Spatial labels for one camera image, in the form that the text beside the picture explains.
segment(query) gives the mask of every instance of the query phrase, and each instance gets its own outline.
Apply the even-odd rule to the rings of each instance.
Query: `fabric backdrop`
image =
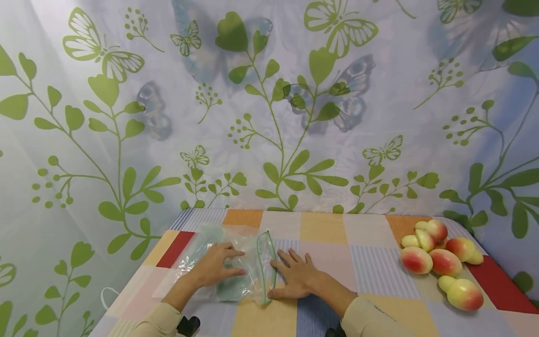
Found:
[[[538,1],[0,9],[0,337],[87,336],[188,207],[444,215],[539,299]]]

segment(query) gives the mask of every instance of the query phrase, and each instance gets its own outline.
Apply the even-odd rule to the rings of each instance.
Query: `tablecloth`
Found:
[[[258,210],[187,209],[166,231],[118,295],[91,337],[123,337],[160,299],[154,292],[203,223],[269,229],[277,248],[309,252],[315,266],[414,331],[418,336],[537,336],[539,311],[496,262],[458,223],[445,223],[449,237],[475,242],[485,262],[466,265],[460,277],[476,283],[485,304],[474,313],[448,304],[431,274],[408,273],[399,263],[399,243],[417,221],[430,217],[352,215]],[[184,310],[202,324],[198,337],[323,337],[338,317],[315,296],[273,301],[262,309],[251,301],[190,302]]]

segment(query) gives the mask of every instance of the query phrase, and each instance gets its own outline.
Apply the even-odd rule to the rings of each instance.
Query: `hand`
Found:
[[[313,284],[320,276],[320,271],[313,265],[310,255],[305,254],[305,261],[292,249],[288,253],[278,250],[279,257],[288,264],[288,267],[281,261],[271,260],[272,267],[277,268],[285,278],[285,287],[273,289],[268,292],[268,297],[279,298],[303,298],[313,292]]]

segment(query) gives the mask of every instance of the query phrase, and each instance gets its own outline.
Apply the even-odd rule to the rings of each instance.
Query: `sleeve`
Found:
[[[167,303],[159,303],[136,325],[128,337],[175,337],[182,314]]]
[[[341,327],[347,337],[413,337],[414,335],[377,306],[357,297],[346,309]]]

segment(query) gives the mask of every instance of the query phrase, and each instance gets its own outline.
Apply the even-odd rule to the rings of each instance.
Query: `table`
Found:
[[[449,237],[475,241],[458,223],[446,224]],[[418,276],[400,265],[399,243],[417,221],[430,217],[351,215],[258,210],[187,209],[166,231],[119,294],[91,337],[123,337],[160,299],[153,294],[202,223],[247,225],[270,230],[276,248],[309,252],[316,267],[365,296],[418,336],[536,336],[539,311],[496,262],[485,256],[480,266],[465,266],[460,277],[483,291],[484,306],[475,313],[451,307],[431,274]],[[191,302],[187,317],[202,321],[198,337],[323,337],[338,317],[320,299],[273,301],[265,309],[253,302]]]

